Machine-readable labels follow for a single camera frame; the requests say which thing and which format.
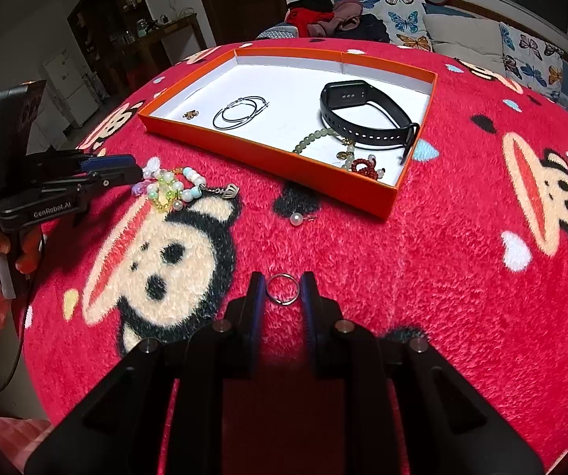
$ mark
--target bolt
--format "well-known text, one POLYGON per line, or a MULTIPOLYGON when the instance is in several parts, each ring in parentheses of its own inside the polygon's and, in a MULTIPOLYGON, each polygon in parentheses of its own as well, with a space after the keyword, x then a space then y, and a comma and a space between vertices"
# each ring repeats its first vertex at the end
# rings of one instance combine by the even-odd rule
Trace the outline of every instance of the bolt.
POLYGON ((231 330, 231 322, 229 320, 215 320, 213 322, 211 322, 211 326, 212 328, 216 331, 216 332, 227 332, 231 330))
POLYGON ((413 338, 409 341, 409 348, 414 352, 422 353, 429 347, 429 343, 425 338, 413 338))
POLYGON ((145 353, 152 353, 158 348, 158 341, 154 338, 145 338, 139 343, 139 350, 145 353))
POLYGON ((337 332, 340 332, 342 334, 349 334, 354 330, 354 323, 352 323, 350 320, 339 320, 334 324, 334 328, 337 329, 337 332))

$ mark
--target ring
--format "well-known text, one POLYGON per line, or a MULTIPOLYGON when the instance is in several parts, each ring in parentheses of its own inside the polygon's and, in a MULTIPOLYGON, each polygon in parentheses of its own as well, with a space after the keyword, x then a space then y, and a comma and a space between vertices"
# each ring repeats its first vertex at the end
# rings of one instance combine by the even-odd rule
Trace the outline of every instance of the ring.
POLYGON ((277 305, 283 305, 283 306, 290 305, 299 297, 299 282, 297 282, 297 280, 295 280, 295 278, 292 275, 289 275, 287 273, 278 273, 276 275, 273 275, 272 277, 269 277, 269 280, 266 281, 266 296, 268 296, 277 305), (279 277, 283 277, 284 279, 289 279, 294 282, 294 287, 296 288, 296 290, 294 295, 291 298, 289 298, 289 300, 280 300, 279 298, 276 298, 269 292, 270 282, 272 282, 274 279, 278 279, 279 277))

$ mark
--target black cable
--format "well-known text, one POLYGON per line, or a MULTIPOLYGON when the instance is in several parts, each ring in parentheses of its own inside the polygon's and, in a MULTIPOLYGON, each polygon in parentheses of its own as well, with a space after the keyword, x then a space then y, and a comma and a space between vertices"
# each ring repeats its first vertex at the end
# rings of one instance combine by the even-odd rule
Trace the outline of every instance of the black cable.
MULTIPOLYGON (((42 258, 44 258, 45 250, 46 250, 46 241, 44 240, 44 234, 42 234, 42 258)), ((2 386, 0 386, 0 393, 2 393, 7 388, 7 386, 11 383, 11 380, 13 380, 13 376, 15 375, 15 372, 18 369, 18 364, 20 363, 20 357, 22 356, 22 348, 24 346, 24 327, 27 323, 28 307, 31 305, 32 297, 35 296, 35 295, 32 295, 32 292, 33 292, 33 286, 35 285, 35 281, 36 281, 37 278, 38 278, 38 271, 36 270, 36 272, 33 274, 33 277, 32 277, 32 279, 31 279, 31 281, 29 282, 29 285, 28 285, 27 305, 24 308, 24 314, 22 316, 22 322, 20 323, 20 338, 19 338, 19 344, 18 344, 18 351, 15 355, 15 361, 13 361, 13 367, 11 368, 11 371, 9 372, 9 376, 3 382, 2 386)))

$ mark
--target white pillow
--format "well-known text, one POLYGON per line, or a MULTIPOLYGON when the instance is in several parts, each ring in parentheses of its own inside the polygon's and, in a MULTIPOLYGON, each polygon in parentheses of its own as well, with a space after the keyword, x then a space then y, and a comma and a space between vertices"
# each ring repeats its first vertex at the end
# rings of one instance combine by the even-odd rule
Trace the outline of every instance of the white pillow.
POLYGON ((399 46, 409 46, 431 52, 431 41, 424 26, 424 0, 366 0, 363 13, 373 14, 387 28, 389 40, 399 46))
POLYGON ((506 76, 499 24, 492 19, 426 14, 433 51, 506 76))
POLYGON ((563 51, 516 28, 499 24, 506 76, 557 101, 563 81, 563 51))

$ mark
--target smartwatch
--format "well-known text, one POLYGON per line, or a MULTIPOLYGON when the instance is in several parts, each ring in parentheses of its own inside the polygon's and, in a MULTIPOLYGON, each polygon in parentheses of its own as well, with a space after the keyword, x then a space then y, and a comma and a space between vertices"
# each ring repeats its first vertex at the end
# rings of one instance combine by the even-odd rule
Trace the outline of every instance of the smartwatch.
POLYGON ((400 164, 404 164, 409 150, 414 145, 420 129, 407 113, 387 94, 364 80, 331 82, 321 91, 321 117, 342 137, 359 144, 371 146, 405 147, 400 164), (334 113, 335 109, 359 107, 375 103, 391 117, 397 128, 370 128, 344 120, 334 113))

